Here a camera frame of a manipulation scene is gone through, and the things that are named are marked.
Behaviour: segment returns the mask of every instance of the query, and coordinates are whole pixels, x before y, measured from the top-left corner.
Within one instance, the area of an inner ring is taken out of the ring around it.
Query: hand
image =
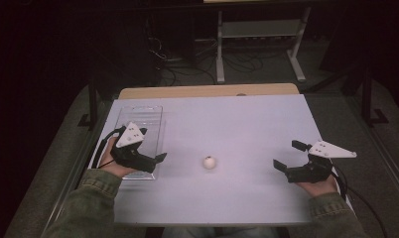
[[[311,182],[297,182],[298,186],[303,188],[311,197],[316,197],[325,193],[337,192],[336,182],[333,176],[329,176],[325,181]]]
[[[111,137],[109,139],[109,142],[107,143],[106,150],[104,151],[104,154],[101,156],[100,167],[107,163],[110,163],[110,162],[111,163],[103,166],[100,169],[104,170],[106,172],[109,172],[111,174],[114,174],[120,178],[123,178],[128,174],[136,172],[136,170],[120,166],[120,165],[116,164],[116,162],[113,161],[113,157],[112,157],[112,155],[110,155],[110,151],[112,150],[113,144],[115,143],[116,139],[117,139],[116,137]]]

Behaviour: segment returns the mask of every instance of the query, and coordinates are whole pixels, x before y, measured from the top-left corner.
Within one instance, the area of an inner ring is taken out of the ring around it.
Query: cable
[[[341,178],[339,178],[338,175],[336,175],[334,172],[331,172],[332,176],[335,178],[336,183],[338,184],[339,187],[339,194],[341,195],[342,199],[345,201],[345,189],[344,189],[344,183],[342,182]]]
[[[167,84],[167,82],[166,82],[166,79],[172,80],[172,83],[171,83],[169,86],[173,86],[173,85],[175,84],[175,82],[178,82],[179,85],[182,86],[181,81],[178,80],[178,79],[176,79],[176,74],[175,74],[174,71],[172,71],[172,70],[169,69],[168,67],[164,67],[164,69],[167,70],[167,71],[169,71],[169,72],[173,75],[173,78],[165,78],[165,77],[163,77],[163,76],[161,77],[161,79],[165,79],[165,86],[168,86],[168,84]]]
[[[107,134],[107,136],[105,138],[103,138],[103,140],[101,140],[100,145],[98,146],[97,152],[95,153],[94,159],[93,159],[93,164],[92,164],[92,168],[96,168],[96,165],[98,164],[98,160],[100,159],[101,153],[103,153],[103,149],[106,146],[107,140],[113,136],[113,134],[115,133],[119,133],[121,134],[123,131],[125,131],[126,127],[122,126],[121,128],[115,129],[112,132],[110,132],[109,134]]]
[[[115,160],[111,160],[111,161],[109,161],[108,163],[106,163],[106,164],[104,164],[104,165],[101,165],[101,166],[99,166],[99,167],[97,167],[97,168],[98,168],[98,169],[103,168],[103,167],[109,165],[110,163],[112,163],[112,162],[114,162],[114,161],[115,161]]]
[[[198,72],[198,73],[184,73],[184,72],[181,72],[181,71],[173,70],[173,68],[195,69],[195,70],[199,70],[200,72]],[[201,68],[197,68],[197,67],[188,67],[188,66],[172,66],[172,67],[168,67],[167,70],[170,70],[170,71],[172,71],[172,72],[179,73],[179,74],[182,74],[182,75],[198,75],[198,74],[205,73],[205,74],[207,74],[207,75],[211,78],[212,84],[215,85],[214,76],[212,76],[211,73],[209,73],[208,71],[206,71],[206,70],[204,70],[204,69],[201,69]]]
[[[342,170],[339,169],[338,166],[332,164],[332,166],[339,171],[339,173],[342,175],[342,178],[344,179],[344,193],[347,194],[348,192],[348,181],[347,181],[347,177],[345,176],[344,172]]]
[[[345,195],[346,195],[346,193],[347,193],[349,190],[352,191],[352,192],[353,192],[353,193],[354,193],[354,194],[355,194],[368,208],[369,208],[369,210],[372,212],[372,214],[374,215],[375,219],[378,221],[378,224],[379,224],[379,226],[380,226],[380,228],[381,228],[381,230],[382,230],[383,236],[384,236],[385,238],[387,238],[387,237],[388,237],[388,234],[386,233],[385,225],[383,224],[383,222],[382,222],[382,220],[380,219],[379,215],[376,213],[375,209],[373,209],[373,207],[370,205],[370,203],[369,203],[361,194],[359,194],[356,190],[354,190],[353,188],[351,188],[350,186],[348,186],[348,184],[347,184],[347,179],[346,179],[346,177],[345,177],[345,174],[342,172],[342,170],[341,170],[338,166],[336,166],[336,165],[334,165],[334,164],[332,164],[332,166],[333,166],[336,170],[338,170],[338,171],[341,173],[342,177],[344,178],[344,182],[342,182],[342,180],[339,178],[339,176],[337,176],[334,172],[332,172],[333,177],[335,178],[335,180],[336,180],[337,183],[338,183],[339,190],[340,190],[340,193],[341,193],[341,197],[342,197],[342,192],[341,192],[341,190],[344,191],[344,197],[342,197],[343,199],[345,199]]]
[[[222,57],[223,59],[224,59],[224,61],[227,63],[227,65],[229,65],[231,68],[233,68],[234,70],[236,70],[236,71],[239,71],[239,72],[253,72],[253,71],[255,71],[255,68],[254,67],[247,67],[247,66],[245,66],[245,65],[242,65],[242,64],[239,64],[239,63],[237,63],[237,62],[234,62],[233,60],[231,60],[231,59],[229,59],[229,58],[227,58],[227,57]],[[243,68],[245,68],[246,70],[240,70],[240,69],[238,69],[238,68],[235,68],[233,65],[236,65],[236,66],[239,66],[239,67],[243,67]]]
[[[159,48],[158,48],[157,50],[150,49],[149,52],[150,52],[150,53],[153,53],[153,54],[154,54],[156,57],[158,57],[160,60],[166,61],[168,57],[167,57],[165,54],[162,54],[162,53],[161,53],[161,51],[162,51],[162,42],[161,42],[159,39],[157,39],[157,38],[149,38],[149,40],[150,40],[150,41],[154,40],[154,42],[157,42],[157,43],[159,44]]]
[[[362,196],[360,195],[357,191],[355,191],[353,188],[349,187],[348,188],[350,191],[352,191],[356,196],[358,196],[358,198],[360,198],[360,200],[369,208],[369,210],[373,213],[373,215],[375,216],[375,219],[378,221],[379,226],[381,227],[383,236],[385,238],[388,237],[387,233],[386,233],[386,229],[385,229],[385,225],[383,224],[383,222],[381,221],[379,215],[376,213],[375,209],[373,209],[373,207],[369,204],[369,202]]]
[[[249,56],[247,53],[244,53],[243,55],[249,57],[249,59],[243,59],[243,58],[242,58],[240,55],[238,55],[238,54],[236,54],[236,55],[234,55],[234,56],[236,57],[236,59],[237,59],[239,62],[250,62],[250,63],[252,64],[254,70],[258,70],[258,69],[263,68],[264,62],[262,61],[262,59],[259,59],[259,58],[258,58],[258,54],[255,55],[255,56]],[[259,62],[258,66],[256,66],[256,65],[253,63],[254,60],[257,60],[257,61]]]
[[[205,54],[205,53],[207,53],[207,52],[209,52],[209,51],[211,51],[211,50],[213,50],[213,49],[215,49],[217,47],[217,40],[216,39],[210,39],[210,41],[212,41],[212,45],[210,47],[208,47],[208,48],[196,53],[195,54],[196,58],[199,58],[201,55],[203,55],[203,54]],[[164,60],[164,62],[172,63],[172,62],[179,62],[179,61],[183,61],[183,60],[184,60],[184,58],[172,58],[172,59],[171,58],[166,58]]]

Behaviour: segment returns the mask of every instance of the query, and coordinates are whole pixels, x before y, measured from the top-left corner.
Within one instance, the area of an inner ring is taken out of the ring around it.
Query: table
[[[263,95],[264,88],[273,95]],[[277,88],[291,94],[277,93]],[[164,93],[140,98],[137,90]],[[178,93],[172,97],[171,91]],[[247,96],[236,96],[239,93]],[[308,195],[272,167],[273,159],[289,167],[302,166],[307,155],[293,149],[291,141],[313,143],[321,138],[304,95],[293,84],[124,89],[112,104],[100,138],[114,129],[123,106],[155,105],[163,106],[158,153],[168,157],[158,166],[157,179],[122,183],[115,199],[115,222],[146,226],[310,222]],[[213,170],[201,166],[206,156],[217,159]]]

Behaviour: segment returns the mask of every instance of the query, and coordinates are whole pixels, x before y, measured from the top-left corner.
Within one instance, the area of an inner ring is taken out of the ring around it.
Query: white ball
[[[215,168],[216,160],[213,157],[205,157],[205,159],[203,159],[202,164],[204,168],[211,170]]]

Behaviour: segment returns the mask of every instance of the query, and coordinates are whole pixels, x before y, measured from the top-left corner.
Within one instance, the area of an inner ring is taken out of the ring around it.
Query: clear plastic tray
[[[155,158],[159,146],[162,113],[162,106],[123,107],[119,113],[115,128],[126,126],[129,122],[135,123],[139,128],[146,128],[147,133],[144,137],[143,143],[138,148],[138,152],[142,155]],[[151,174],[147,172],[135,172],[123,179],[156,179],[159,166],[160,164],[156,165],[156,169]]]

